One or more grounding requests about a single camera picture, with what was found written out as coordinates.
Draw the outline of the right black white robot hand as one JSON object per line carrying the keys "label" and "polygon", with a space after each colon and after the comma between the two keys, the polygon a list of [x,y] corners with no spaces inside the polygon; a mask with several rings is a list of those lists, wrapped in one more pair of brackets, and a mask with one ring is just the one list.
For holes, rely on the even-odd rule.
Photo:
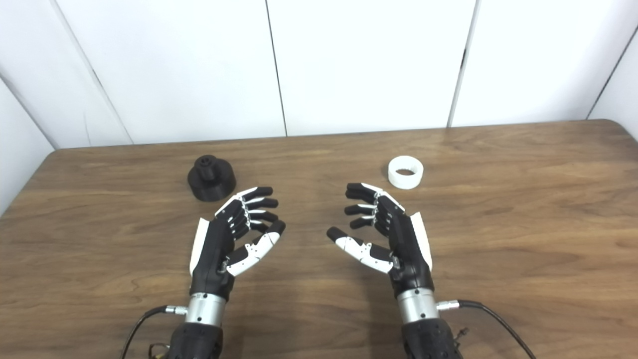
{"label": "right black white robot hand", "polygon": [[373,227],[389,241],[389,247],[366,243],[337,227],[327,230],[328,238],[361,264],[389,275],[395,297],[410,290],[434,291],[432,255],[421,214],[409,216],[389,193],[364,182],[349,182],[345,195],[361,200],[344,208],[346,215],[359,216],[349,227]]}

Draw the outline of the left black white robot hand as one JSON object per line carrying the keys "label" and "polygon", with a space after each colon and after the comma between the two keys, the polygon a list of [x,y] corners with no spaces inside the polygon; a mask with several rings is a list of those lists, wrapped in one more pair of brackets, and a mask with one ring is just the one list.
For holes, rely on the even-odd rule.
{"label": "left black white robot hand", "polygon": [[286,225],[269,209],[279,205],[273,188],[256,186],[231,196],[204,222],[203,239],[194,243],[190,295],[203,293],[228,301],[235,279],[264,259]]}

